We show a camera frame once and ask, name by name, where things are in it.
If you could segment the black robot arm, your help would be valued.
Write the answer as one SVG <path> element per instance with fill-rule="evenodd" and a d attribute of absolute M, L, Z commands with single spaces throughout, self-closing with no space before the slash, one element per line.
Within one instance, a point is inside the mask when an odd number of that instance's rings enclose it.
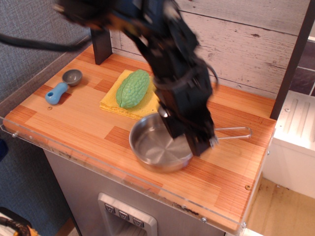
<path fill-rule="evenodd" d="M 196 53 L 198 40 L 173 0 L 59 0 L 55 10 L 94 30 L 119 30 L 154 74 L 159 113 L 171 137 L 185 135 L 195 156 L 215 141 L 206 106 L 212 68 Z"/>

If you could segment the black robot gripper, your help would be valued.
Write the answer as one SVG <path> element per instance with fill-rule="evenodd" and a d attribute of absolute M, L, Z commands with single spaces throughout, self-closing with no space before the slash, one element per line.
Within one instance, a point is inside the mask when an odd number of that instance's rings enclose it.
<path fill-rule="evenodd" d="M 158 113 L 171 138 L 185 134 L 194 156 L 200 156 L 219 142 L 206 107 L 212 95 L 207 67 L 190 69 L 175 81 L 156 76 L 154 85 L 161 105 Z"/>

